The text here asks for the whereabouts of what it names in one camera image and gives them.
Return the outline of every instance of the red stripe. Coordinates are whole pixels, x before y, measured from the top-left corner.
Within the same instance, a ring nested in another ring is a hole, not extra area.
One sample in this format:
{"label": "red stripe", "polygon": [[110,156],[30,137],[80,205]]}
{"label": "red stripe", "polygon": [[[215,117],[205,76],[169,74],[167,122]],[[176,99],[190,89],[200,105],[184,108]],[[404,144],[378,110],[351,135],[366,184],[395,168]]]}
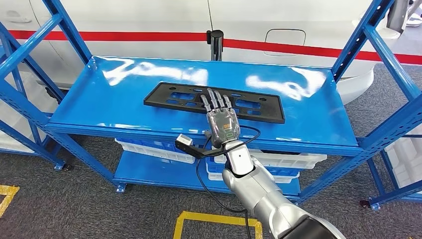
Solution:
{"label": "red stripe", "polygon": [[[16,39],[28,39],[35,31],[10,30]],[[85,41],[206,41],[207,35],[202,32],[111,32],[111,31],[81,31],[79,32]],[[52,31],[45,40],[67,40],[60,31]],[[341,49],[298,46],[289,44],[245,41],[235,39],[224,39],[224,47],[284,52],[311,56],[338,57]],[[401,63],[422,65],[422,56],[395,54]],[[361,51],[356,56],[359,60],[380,61],[376,52]]]}
{"label": "red stripe", "polygon": [[[224,39],[224,47],[249,49],[258,51],[272,51],[272,52],[284,52],[301,55],[311,56],[326,56],[326,57],[338,57],[341,49],[315,47],[315,46],[298,46],[289,44],[269,43],[269,42],[258,42],[258,41],[244,41],[235,39]],[[407,54],[394,54],[401,63],[405,64],[418,64],[422,65],[422,56],[418,55],[407,55]],[[360,51],[356,59],[358,60],[369,60],[369,61],[381,61],[380,57],[376,52]]]}
{"label": "red stripe", "polygon": [[[28,39],[35,31],[9,31],[16,39]],[[80,31],[84,41],[206,41],[202,32],[118,32]],[[44,40],[67,40],[61,31],[50,32]]]}

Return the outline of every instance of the shelf foot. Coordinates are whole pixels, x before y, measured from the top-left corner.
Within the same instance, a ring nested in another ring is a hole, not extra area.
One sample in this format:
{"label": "shelf foot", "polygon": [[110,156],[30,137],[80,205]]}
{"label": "shelf foot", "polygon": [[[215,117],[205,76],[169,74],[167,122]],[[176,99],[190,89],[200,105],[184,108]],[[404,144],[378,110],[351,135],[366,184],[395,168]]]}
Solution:
{"label": "shelf foot", "polygon": [[125,189],[126,189],[126,184],[125,183],[120,183],[117,186],[116,192],[117,193],[124,193]]}
{"label": "shelf foot", "polygon": [[370,204],[369,200],[361,200],[359,201],[359,205],[363,208],[371,208],[374,211],[378,211],[381,209],[379,203]]}
{"label": "shelf foot", "polygon": [[56,164],[56,166],[54,166],[54,169],[58,170],[58,171],[69,171],[69,170],[73,169],[73,166],[70,165],[70,164],[67,164],[67,163]]}

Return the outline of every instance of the white car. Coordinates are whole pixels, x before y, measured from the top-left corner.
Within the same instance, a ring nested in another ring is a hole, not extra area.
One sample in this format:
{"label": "white car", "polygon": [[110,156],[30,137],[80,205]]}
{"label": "white car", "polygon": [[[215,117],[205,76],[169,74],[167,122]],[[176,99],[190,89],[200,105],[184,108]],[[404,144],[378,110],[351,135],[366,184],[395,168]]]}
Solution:
{"label": "white car", "polygon": [[[140,32],[219,29],[225,39],[342,49],[371,0],[62,0],[94,55],[210,60],[205,41],[145,41]],[[50,18],[42,0],[0,0],[0,21],[25,41]],[[377,28],[388,45],[400,37],[384,19]],[[51,37],[31,56],[61,88],[83,64],[68,41]],[[363,51],[374,51],[367,43]],[[316,55],[324,55],[324,50]],[[224,61],[331,67],[335,57],[224,48]],[[343,103],[372,84],[374,61],[355,60],[338,83]]]}

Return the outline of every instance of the lower shelf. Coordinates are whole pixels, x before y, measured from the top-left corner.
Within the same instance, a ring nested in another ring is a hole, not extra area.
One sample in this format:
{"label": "lower shelf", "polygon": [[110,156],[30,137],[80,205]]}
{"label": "lower shelf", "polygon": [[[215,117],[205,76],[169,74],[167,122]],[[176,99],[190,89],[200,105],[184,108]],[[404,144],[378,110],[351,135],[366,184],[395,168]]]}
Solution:
{"label": "lower shelf", "polygon": [[422,203],[422,192],[413,193],[411,195],[402,197],[401,200],[407,202]]}
{"label": "lower shelf", "polygon": [[[196,163],[188,164],[169,161],[144,154],[124,151],[114,175],[114,181],[131,184],[147,184],[164,187],[203,190],[195,171]],[[199,173],[210,191],[229,193],[223,181],[208,179],[205,160],[201,160]],[[299,197],[300,186],[298,178],[288,184],[277,184],[289,200]]]}

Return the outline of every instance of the robot finger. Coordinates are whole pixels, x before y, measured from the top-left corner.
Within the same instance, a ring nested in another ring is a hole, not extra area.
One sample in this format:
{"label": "robot finger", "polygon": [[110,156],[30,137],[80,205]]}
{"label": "robot finger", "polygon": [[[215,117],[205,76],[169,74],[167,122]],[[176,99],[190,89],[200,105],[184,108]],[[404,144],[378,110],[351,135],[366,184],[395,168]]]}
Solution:
{"label": "robot finger", "polygon": [[221,98],[220,92],[214,91],[214,93],[217,96],[217,100],[218,100],[218,103],[220,105],[220,108],[225,108],[225,104],[224,104],[223,99]]}
{"label": "robot finger", "polygon": [[227,107],[230,109],[231,108],[230,99],[226,95],[223,95],[223,98],[225,100],[225,103],[226,103]]}
{"label": "robot finger", "polygon": [[210,112],[211,111],[211,106],[208,103],[207,97],[205,95],[201,95],[201,99],[202,99],[202,101],[204,103],[204,107],[207,110],[207,112]]}
{"label": "robot finger", "polygon": [[215,99],[214,92],[211,90],[211,88],[208,88],[207,91],[210,94],[212,106],[214,107],[214,109],[217,109],[218,105],[217,105],[217,100]]}

